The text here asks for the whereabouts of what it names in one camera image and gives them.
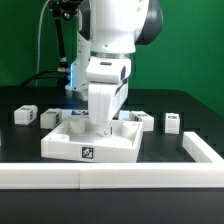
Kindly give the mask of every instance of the green wall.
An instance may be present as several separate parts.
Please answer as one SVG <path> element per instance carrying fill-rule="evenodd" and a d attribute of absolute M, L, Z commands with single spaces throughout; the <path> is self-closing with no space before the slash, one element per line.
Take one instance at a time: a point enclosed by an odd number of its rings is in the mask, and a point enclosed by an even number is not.
<path fill-rule="evenodd" d="M 19 85 L 36 72 L 37 29 L 45 0 L 0 4 L 0 85 Z M 130 88 L 183 90 L 224 116 L 224 1 L 160 0 L 161 35 L 137 47 Z M 72 23 L 63 23 L 66 51 L 75 58 Z M 41 70 L 56 68 L 58 51 L 52 15 L 46 12 Z"/>

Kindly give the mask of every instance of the small white block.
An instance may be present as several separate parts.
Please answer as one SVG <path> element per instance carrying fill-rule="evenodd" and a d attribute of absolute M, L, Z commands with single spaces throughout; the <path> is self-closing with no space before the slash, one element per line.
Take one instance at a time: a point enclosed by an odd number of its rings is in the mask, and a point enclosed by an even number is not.
<path fill-rule="evenodd" d="M 165 133 L 179 134 L 180 131 L 180 117 L 179 114 L 166 113 Z"/>
<path fill-rule="evenodd" d="M 143 111 L 131 111 L 129 117 L 132 121 L 139 121 L 143 123 L 143 131 L 153 131 L 154 117 L 146 114 Z"/>
<path fill-rule="evenodd" d="M 37 117 L 37 107 L 35 105 L 24 105 L 14 111 L 15 124 L 28 125 Z"/>
<path fill-rule="evenodd" d="M 119 121 L 130 121 L 129 114 L 130 114 L 129 110 L 121 110 L 119 112 L 118 120 Z"/>
<path fill-rule="evenodd" d="M 40 116 L 40 127 L 43 129 L 54 129 L 62 120 L 61 109 L 48 109 Z"/>

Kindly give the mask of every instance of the blue light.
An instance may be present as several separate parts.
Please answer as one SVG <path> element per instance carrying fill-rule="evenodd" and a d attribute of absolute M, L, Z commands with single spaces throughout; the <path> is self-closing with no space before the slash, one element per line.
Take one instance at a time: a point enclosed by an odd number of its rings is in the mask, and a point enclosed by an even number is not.
<path fill-rule="evenodd" d="M 74 75 L 74 73 L 73 73 L 73 66 L 71 64 L 71 67 L 70 67 L 70 83 L 69 83 L 70 87 L 73 87 L 73 75 Z"/>

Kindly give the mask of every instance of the black table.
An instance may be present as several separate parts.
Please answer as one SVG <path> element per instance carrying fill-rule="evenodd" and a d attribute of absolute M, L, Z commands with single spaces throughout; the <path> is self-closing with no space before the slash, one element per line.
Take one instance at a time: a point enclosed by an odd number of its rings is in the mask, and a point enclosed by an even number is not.
<path fill-rule="evenodd" d="M 38 118 L 25 127 L 14 125 L 13 111 L 32 104 Z M 39 128 L 40 114 L 48 108 L 87 109 L 87 104 L 56 88 L 0 87 L 0 107 L 0 161 L 53 163 L 58 160 L 40 157 L 40 139 L 48 133 Z M 181 146 L 183 131 L 195 131 L 224 156 L 224 119 L 187 93 L 130 90 L 122 109 L 143 110 L 155 118 L 154 132 L 143 136 L 138 162 L 192 162 Z M 180 135 L 164 134 L 167 112 L 180 114 Z M 214 188 L 0 191 L 4 224 L 221 223 L 223 211 L 224 189 Z"/>

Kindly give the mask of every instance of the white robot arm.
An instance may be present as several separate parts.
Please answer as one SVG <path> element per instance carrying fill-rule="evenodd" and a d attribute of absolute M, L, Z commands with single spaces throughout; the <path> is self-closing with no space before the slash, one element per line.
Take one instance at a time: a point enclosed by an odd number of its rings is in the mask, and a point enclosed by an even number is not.
<path fill-rule="evenodd" d="M 128 55 L 160 33 L 162 13 L 157 0 L 84 0 L 78 18 L 71 88 L 86 94 L 91 122 L 106 129 L 128 95 Z"/>

